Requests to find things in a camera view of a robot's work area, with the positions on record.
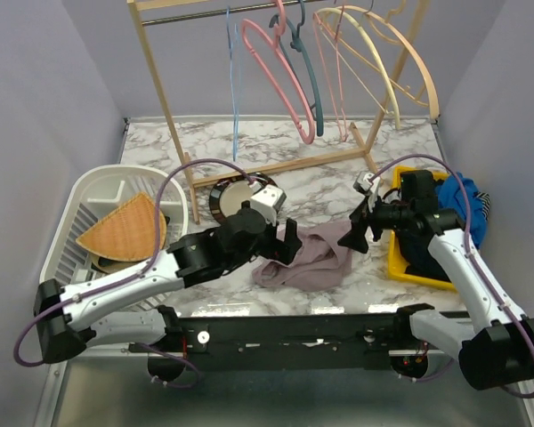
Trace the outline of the mauve tank top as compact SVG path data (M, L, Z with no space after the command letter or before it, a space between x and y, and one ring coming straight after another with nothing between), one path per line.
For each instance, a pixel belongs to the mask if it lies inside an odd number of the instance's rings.
M348 221L326 222L298 228L302 247L288 265L265 261L252 271L254 283L262 287L291 287L305 292L338 287L352 272L352 250L337 244L350 230Z

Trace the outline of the light blue wire hanger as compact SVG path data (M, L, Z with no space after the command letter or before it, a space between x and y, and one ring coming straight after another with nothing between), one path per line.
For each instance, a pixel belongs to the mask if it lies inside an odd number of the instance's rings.
M238 159L239 153L239 119L242 94L241 37L239 25L231 21L231 8L226 7L226 35L230 60L230 87L232 105L232 160Z

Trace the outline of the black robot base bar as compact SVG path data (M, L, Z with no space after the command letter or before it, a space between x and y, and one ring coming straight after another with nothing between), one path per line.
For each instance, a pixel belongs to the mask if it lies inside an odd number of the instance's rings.
M162 308L164 334L150 342L148 369L163 380L201 372L307 369L394 370L421 378L425 344L401 336L392 313L180 318Z

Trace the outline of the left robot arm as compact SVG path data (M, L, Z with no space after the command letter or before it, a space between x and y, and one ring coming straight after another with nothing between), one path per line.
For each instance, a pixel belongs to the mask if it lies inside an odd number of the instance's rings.
M297 223L286 221L282 239L277 227L244 204L221 225L185 235L146 262L81 284L46 280L38 286L34 304L43 363L66 361L109 342L152 343L158 350L172 350L180 338L176 325L163 318L155 323L138 320L125 328L128 336L123 337L109 324L109 316L157 294L216 280L257 256L290 264L302 246Z

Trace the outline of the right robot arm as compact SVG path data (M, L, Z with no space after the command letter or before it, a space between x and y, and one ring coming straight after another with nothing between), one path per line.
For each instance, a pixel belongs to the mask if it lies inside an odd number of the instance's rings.
M338 244L364 254L368 232L374 240L385 230L409 237L440 265L472 321L464 326L431 306L409 306L396 315L393 341L404 349L428 342L455 360L478 391L534 379L534 318L506 295L478 255L465 219L440 207L433 174L403 173L398 202L385 202L379 184L373 173L359 175L354 188L364 199L350 214L351 228Z

